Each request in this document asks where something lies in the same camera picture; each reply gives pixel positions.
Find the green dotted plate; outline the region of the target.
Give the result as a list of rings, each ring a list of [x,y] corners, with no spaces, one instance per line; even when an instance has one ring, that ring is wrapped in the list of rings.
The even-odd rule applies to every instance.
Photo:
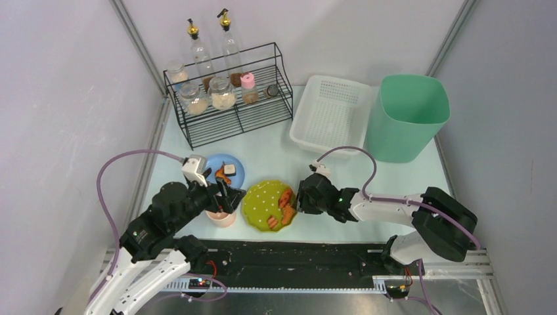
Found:
[[[297,211],[291,223],[283,225],[281,223],[282,213],[279,209],[279,198],[287,188],[291,188],[291,186],[280,180],[263,180],[251,186],[242,200],[241,207],[242,216],[248,225],[260,232],[279,232],[281,229],[290,226],[296,218]],[[295,201],[296,195],[294,193],[291,204],[296,210]],[[272,230],[267,226],[267,219],[271,215],[280,221]]]

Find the glass jar beige powder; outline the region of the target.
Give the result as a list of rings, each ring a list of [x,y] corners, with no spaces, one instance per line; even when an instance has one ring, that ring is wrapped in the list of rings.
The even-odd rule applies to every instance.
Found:
[[[178,90],[178,97],[182,107],[191,116],[200,115],[208,109],[209,100],[199,85],[183,83]]]

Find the glass jar clamp lid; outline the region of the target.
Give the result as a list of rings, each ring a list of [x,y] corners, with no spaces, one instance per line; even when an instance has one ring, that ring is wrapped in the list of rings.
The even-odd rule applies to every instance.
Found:
[[[234,86],[226,77],[213,77],[208,89],[212,106],[217,110],[228,110],[236,104]]]

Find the pink lid spice bottle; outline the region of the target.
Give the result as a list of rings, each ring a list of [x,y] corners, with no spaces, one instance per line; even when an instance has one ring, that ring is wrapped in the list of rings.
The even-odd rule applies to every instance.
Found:
[[[256,86],[255,76],[251,72],[243,73],[240,76],[242,99],[245,104],[253,104],[259,100],[259,93]]]

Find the small black lid spice jar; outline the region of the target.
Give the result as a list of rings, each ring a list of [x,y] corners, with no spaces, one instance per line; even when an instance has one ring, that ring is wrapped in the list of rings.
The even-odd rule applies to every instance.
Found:
[[[280,89],[277,85],[271,84],[267,86],[264,90],[264,94],[266,98],[274,98],[278,96],[280,93]]]

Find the oil bottle gold spout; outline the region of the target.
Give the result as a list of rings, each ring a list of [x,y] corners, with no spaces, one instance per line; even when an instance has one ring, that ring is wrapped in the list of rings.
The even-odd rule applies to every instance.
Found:
[[[241,77],[244,72],[242,70],[240,49],[237,40],[231,32],[231,19],[228,17],[228,10],[226,8],[222,9],[217,18],[223,30],[221,48],[229,79],[234,87],[240,87]]]
[[[214,78],[215,70],[212,64],[212,56],[208,46],[201,40],[199,35],[199,29],[194,24],[191,18],[187,19],[189,25],[187,28],[187,33],[191,38],[190,50],[194,63],[197,67],[198,73],[201,76],[201,81],[204,86],[204,90],[208,92],[210,88],[210,81]]]

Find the blue label spice jar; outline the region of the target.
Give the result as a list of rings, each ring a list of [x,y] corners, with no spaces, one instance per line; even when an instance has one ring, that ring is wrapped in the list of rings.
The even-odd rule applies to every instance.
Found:
[[[185,65],[181,60],[170,60],[166,65],[166,73],[171,83],[180,83],[189,80]]]

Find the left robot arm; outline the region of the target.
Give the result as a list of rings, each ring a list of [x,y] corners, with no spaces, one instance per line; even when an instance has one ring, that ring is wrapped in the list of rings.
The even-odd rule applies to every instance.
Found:
[[[85,313],[135,314],[168,283],[205,264],[208,248],[193,235],[177,239],[176,233],[204,211],[234,213],[245,196],[222,179],[207,186],[163,185],[120,237],[115,267],[99,278],[102,288]]]

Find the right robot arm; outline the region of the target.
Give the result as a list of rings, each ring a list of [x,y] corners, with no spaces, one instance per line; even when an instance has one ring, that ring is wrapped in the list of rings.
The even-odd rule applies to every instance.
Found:
[[[322,174],[300,182],[296,198],[301,213],[326,213],[345,223],[382,221],[412,227],[413,232],[389,239],[384,256],[409,265],[424,262],[461,263],[477,247],[474,230],[478,218],[437,187],[406,196],[366,195],[358,188],[336,188]]]

